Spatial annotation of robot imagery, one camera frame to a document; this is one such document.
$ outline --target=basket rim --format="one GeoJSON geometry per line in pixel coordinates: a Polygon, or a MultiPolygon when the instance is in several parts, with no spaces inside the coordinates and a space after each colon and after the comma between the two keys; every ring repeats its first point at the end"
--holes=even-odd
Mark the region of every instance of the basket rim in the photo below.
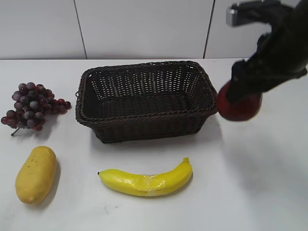
{"type": "Polygon", "coordinates": [[[180,111],[165,111],[165,112],[160,112],[160,113],[147,113],[147,114],[142,114],[142,115],[123,115],[123,116],[113,116],[113,117],[107,117],[107,118],[95,118],[95,117],[86,117],[83,113],[83,102],[81,99],[84,98],[85,95],[85,90],[86,90],[86,82],[89,78],[91,78],[91,75],[93,73],[96,73],[98,71],[119,71],[119,69],[134,69],[134,68],[147,68],[149,66],[168,66],[171,64],[178,64],[179,66],[181,65],[189,65],[193,66],[194,68],[197,68],[200,71],[201,77],[204,80],[209,80],[208,75],[205,72],[205,70],[197,63],[193,61],[165,61],[165,62],[150,62],[150,63],[140,63],[140,64],[126,64],[126,65],[115,65],[115,66],[103,66],[103,67],[96,67],[96,68],[91,68],[86,70],[82,76],[81,76],[81,81],[78,89],[78,96],[77,96],[77,104],[76,104],[76,119],[80,123],[111,123],[111,122],[117,122],[121,123],[124,121],[149,121],[149,120],[154,120],[157,118],[163,119],[163,118],[177,118],[177,117],[194,117],[194,116],[210,116],[209,112],[211,115],[215,114],[217,112],[216,108],[216,98],[217,98],[217,92],[213,85],[211,84],[208,86],[211,88],[209,91],[211,97],[213,97],[213,103],[209,105],[207,108],[201,108],[201,109],[192,109],[192,110],[180,110],[180,111]]]}

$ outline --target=grape stem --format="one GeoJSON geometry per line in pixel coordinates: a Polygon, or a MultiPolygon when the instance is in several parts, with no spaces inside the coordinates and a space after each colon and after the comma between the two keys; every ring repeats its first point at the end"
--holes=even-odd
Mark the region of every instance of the grape stem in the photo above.
{"type": "Polygon", "coordinates": [[[11,136],[14,136],[14,135],[15,135],[15,133],[16,133],[16,132],[18,132],[18,131],[19,131],[19,128],[18,128],[18,129],[16,129],[16,130],[15,130],[15,132],[13,132],[13,133],[11,134],[11,136]]]}

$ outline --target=wicker basket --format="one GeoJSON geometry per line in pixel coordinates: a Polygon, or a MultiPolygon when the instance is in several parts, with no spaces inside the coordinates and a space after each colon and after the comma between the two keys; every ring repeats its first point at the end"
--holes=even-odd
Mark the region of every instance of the wicker basket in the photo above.
{"type": "Polygon", "coordinates": [[[105,66],[81,77],[76,120],[103,143],[197,133],[217,92],[195,62],[105,66]]]}

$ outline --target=grape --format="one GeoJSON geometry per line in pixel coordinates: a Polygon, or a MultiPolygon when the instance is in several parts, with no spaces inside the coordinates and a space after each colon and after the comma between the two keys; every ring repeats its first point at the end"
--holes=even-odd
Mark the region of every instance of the grape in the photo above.
{"type": "Polygon", "coordinates": [[[64,105],[60,105],[59,106],[59,112],[60,114],[64,115],[65,113],[67,113],[67,109],[64,105]]]}
{"type": "Polygon", "coordinates": [[[9,111],[7,111],[7,113],[6,113],[6,116],[7,116],[9,119],[14,118],[14,117],[16,116],[16,112],[13,111],[13,110],[9,110],[9,111]]]}
{"type": "Polygon", "coordinates": [[[31,118],[33,118],[33,117],[34,117],[34,112],[26,111],[26,112],[24,113],[24,118],[25,118],[25,119],[31,119],[31,118]]]}
{"type": "Polygon", "coordinates": [[[36,112],[42,112],[43,113],[43,111],[44,111],[43,107],[38,107],[38,109],[34,110],[34,113],[36,113],[36,112]]]}
{"type": "Polygon", "coordinates": [[[21,87],[19,89],[19,92],[22,94],[22,95],[27,95],[28,94],[28,89],[26,87],[21,87]]]}
{"type": "Polygon", "coordinates": [[[14,108],[16,109],[23,109],[24,105],[21,102],[14,103],[14,108]]]}
{"type": "Polygon", "coordinates": [[[45,94],[47,94],[48,97],[52,97],[52,91],[50,89],[47,89],[45,94]]]}
{"type": "Polygon", "coordinates": [[[9,119],[8,125],[12,128],[16,128],[16,119],[9,119]]]}
{"type": "Polygon", "coordinates": [[[22,121],[23,115],[16,115],[16,121],[22,121]]]}
{"type": "Polygon", "coordinates": [[[52,107],[52,109],[51,109],[51,114],[52,114],[52,115],[55,115],[55,114],[58,114],[58,112],[59,112],[58,106],[57,106],[57,105],[54,105],[54,106],[52,107]]]}
{"type": "Polygon", "coordinates": [[[44,87],[39,87],[39,88],[37,88],[37,91],[38,91],[39,94],[44,94],[45,91],[46,91],[46,88],[44,88],[44,87]]]}
{"type": "Polygon", "coordinates": [[[25,123],[24,121],[18,121],[17,124],[16,124],[16,126],[17,126],[18,128],[24,128],[24,127],[26,126],[26,123],[25,123]]]}
{"type": "Polygon", "coordinates": [[[27,96],[22,96],[19,100],[23,105],[30,103],[30,99],[27,96]]]}
{"type": "Polygon", "coordinates": [[[36,125],[36,122],[33,120],[33,119],[29,119],[27,121],[27,125],[30,127],[30,128],[34,128],[35,125],[36,125]]]}
{"type": "Polygon", "coordinates": [[[35,84],[32,83],[32,82],[28,82],[26,87],[27,87],[28,90],[33,90],[35,88],[35,84]]]}
{"type": "Polygon", "coordinates": [[[66,106],[67,110],[72,108],[72,105],[69,101],[65,102],[65,106],[66,106]]]}
{"type": "Polygon", "coordinates": [[[39,97],[38,95],[39,94],[36,90],[31,90],[28,93],[29,98],[32,99],[32,100],[36,100],[39,97]]]}
{"type": "Polygon", "coordinates": [[[27,104],[27,105],[24,106],[24,110],[25,110],[25,111],[31,111],[32,108],[30,107],[29,104],[27,104]]]}
{"type": "Polygon", "coordinates": [[[47,100],[49,104],[54,104],[53,97],[48,97],[47,100]]]}
{"type": "Polygon", "coordinates": [[[58,99],[58,105],[64,105],[65,100],[64,99],[58,99]]]}
{"type": "Polygon", "coordinates": [[[43,129],[43,126],[41,124],[39,124],[39,125],[36,125],[33,129],[35,131],[41,131],[43,129]]]}
{"type": "Polygon", "coordinates": [[[48,104],[46,107],[44,107],[44,114],[49,114],[52,109],[52,106],[48,104]]]}
{"type": "Polygon", "coordinates": [[[26,84],[25,84],[25,83],[21,83],[21,84],[18,85],[18,89],[20,89],[20,88],[25,88],[25,87],[26,87],[26,84]]]}
{"type": "Polygon", "coordinates": [[[24,109],[17,109],[16,110],[17,115],[22,115],[23,113],[25,113],[24,109]]]}
{"type": "Polygon", "coordinates": [[[37,101],[31,101],[30,102],[30,107],[32,109],[37,109],[39,107],[39,103],[37,101]]]}
{"type": "Polygon", "coordinates": [[[42,120],[44,118],[44,115],[42,112],[36,112],[34,115],[34,118],[38,120],[42,120]]]}
{"type": "Polygon", "coordinates": [[[4,125],[7,125],[8,121],[9,121],[9,119],[6,116],[1,118],[1,123],[4,124],[4,125]]]}
{"type": "Polygon", "coordinates": [[[46,107],[48,104],[48,100],[43,98],[39,100],[40,105],[42,105],[43,107],[46,107]]]}
{"type": "Polygon", "coordinates": [[[22,94],[18,90],[15,91],[14,94],[12,95],[12,99],[14,101],[19,101],[21,97],[22,97],[22,94]]]}

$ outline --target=grape bunch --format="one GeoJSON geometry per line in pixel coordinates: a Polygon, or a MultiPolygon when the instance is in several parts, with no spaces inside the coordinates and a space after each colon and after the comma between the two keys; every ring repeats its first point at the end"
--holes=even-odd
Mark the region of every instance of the grape bunch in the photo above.
{"type": "Polygon", "coordinates": [[[32,128],[41,131],[45,123],[44,116],[51,114],[65,114],[71,109],[71,103],[64,99],[56,100],[50,89],[32,82],[21,83],[19,90],[15,91],[12,99],[15,110],[9,110],[1,119],[1,123],[11,128],[32,128]]]}

